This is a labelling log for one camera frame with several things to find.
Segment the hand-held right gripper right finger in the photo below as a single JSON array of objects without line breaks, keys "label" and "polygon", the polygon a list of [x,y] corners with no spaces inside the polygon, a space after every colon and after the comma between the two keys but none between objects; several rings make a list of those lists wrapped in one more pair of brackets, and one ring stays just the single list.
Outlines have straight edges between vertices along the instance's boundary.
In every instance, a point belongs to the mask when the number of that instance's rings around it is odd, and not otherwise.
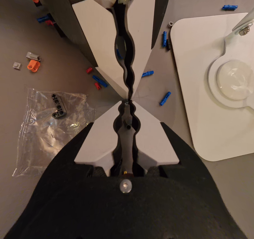
[{"label": "hand-held right gripper right finger", "polygon": [[135,130],[132,145],[132,172],[143,177],[151,167],[179,163],[161,122],[137,102],[130,101],[132,127]]}]

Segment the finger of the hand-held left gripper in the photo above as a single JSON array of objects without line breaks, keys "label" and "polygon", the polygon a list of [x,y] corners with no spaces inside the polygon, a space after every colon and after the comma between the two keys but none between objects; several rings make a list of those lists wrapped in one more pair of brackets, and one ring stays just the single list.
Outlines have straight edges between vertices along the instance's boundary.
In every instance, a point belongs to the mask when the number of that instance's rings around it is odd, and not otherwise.
[{"label": "finger of the hand-held left gripper", "polygon": [[151,54],[155,0],[130,0],[126,10],[126,26],[134,43],[131,63],[134,72],[134,96]]},{"label": "finger of the hand-held left gripper", "polygon": [[123,98],[129,98],[125,69],[116,53],[118,26],[113,8],[106,9],[94,0],[72,4],[74,13],[97,63],[97,71]]}]

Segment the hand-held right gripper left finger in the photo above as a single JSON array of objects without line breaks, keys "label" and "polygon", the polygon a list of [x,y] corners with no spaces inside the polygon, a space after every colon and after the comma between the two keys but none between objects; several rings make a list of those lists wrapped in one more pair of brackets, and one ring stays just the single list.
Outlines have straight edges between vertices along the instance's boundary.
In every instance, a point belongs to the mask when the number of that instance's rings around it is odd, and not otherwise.
[{"label": "hand-held right gripper left finger", "polygon": [[125,102],[119,101],[94,121],[74,160],[76,164],[102,167],[111,176],[119,175],[122,165],[119,129],[124,111]]}]

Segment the orange lego connector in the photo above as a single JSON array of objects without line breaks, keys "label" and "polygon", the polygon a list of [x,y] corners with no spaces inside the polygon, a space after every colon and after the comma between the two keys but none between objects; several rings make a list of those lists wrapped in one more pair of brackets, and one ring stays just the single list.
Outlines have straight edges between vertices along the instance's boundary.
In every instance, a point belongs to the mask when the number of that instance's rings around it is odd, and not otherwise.
[{"label": "orange lego connector", "polygon": [[27,69],[32,72],[37,72],[40,67],[40,62],[36,60],[30,60],[29,64],[27,65]]}]

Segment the grey lego pin brick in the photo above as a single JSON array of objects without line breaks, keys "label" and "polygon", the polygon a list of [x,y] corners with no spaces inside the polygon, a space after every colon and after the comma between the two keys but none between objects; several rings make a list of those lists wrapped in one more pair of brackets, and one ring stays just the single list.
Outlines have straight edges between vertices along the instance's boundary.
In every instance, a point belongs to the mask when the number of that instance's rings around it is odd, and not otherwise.
[{"label": "grey lego pin brick", "polygon": [[38,62],[41,61],[41,57],[40,57],[39,55],[36,55],[36,54],[34,54],[34,53],[31,53],[31,52],[27,52],[26,58],[27,58],[27,59],[30,59],[30,60],[36,60],[36,61],[38,61]]}]

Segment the dark grey angled lego beam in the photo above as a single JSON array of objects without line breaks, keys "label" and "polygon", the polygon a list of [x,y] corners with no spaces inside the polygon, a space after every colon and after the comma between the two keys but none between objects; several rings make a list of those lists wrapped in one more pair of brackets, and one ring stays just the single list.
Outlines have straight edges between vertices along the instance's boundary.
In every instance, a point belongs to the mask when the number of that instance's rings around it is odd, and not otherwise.
[{"label": "dark grey angled lego beam", "polygon": [[63,118],[67,115],[66,108],[62,102],[62,99],[59,95],[57,94],[52,94],[51,95],[53,103],[56,107],[56,111],[52,113],[52,117],[54,119],[60,119]]}]

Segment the clear plastic bag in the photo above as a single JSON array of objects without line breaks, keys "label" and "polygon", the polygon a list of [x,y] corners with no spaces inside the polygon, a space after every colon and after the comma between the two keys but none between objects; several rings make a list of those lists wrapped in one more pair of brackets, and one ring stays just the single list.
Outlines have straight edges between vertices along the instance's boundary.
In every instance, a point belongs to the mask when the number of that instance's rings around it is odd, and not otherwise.
[{"label": "clear plastic bag", "polygon": [[[65,117],[52,117],[56,111],[52,94],[61,97],[67,111]],[[85,94],[28,88],[26,113],[17,143],[16,169],[12,176],[42,175],[58,152],[94,120],[95,109],[88,105]]]}]

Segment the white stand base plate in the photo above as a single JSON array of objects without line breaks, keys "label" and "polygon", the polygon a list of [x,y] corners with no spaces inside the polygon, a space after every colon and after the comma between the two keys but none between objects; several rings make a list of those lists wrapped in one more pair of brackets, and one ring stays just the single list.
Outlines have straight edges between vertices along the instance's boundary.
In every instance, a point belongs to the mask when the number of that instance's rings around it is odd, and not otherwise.
[{"label": "white stand base plate", "polygon": [[253,84],[234,100],[219,88],[220,68],[242,61],[253,70],[253,12],[178,20],[170,32],[192,142],[205,160],[253,153]]}]

